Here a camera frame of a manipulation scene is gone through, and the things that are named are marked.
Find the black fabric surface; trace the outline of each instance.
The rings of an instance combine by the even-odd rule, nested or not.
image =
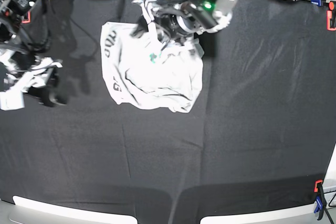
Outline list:
[[[336,33],[326,10],[240,0],[228,28],[201,36],[203,91],[181,114],[116,105],[108,94],[101,26],[135,23],[131,1],[52,0],[49,55],[63,59],[69,104],[26,97],[26,108],[0,112],[0,198],[141,224],[312,203],[336,139]]]

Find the black cable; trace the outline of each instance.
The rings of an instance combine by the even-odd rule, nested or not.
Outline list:
[[[328,216],[328,219],[329,219],[330,223],[331,223],[331,224],[334,224],[334,221],[332,220],[332,218],[331,218],[331,216],[330,216],[330,214],[329,214],[329,211],[327,210],[327,208],[324,208],[324,209],[325,209],[325,211],[326,211],[326,214],[327,214],[327,216]]]
[[[332,203],[332,201],[335,199],[336,193],[334,194],[334,196],[331,198],[331,200],[329,201],[328,206],[329,207],[336,207],[336,205],[331,205],[330,203]]]

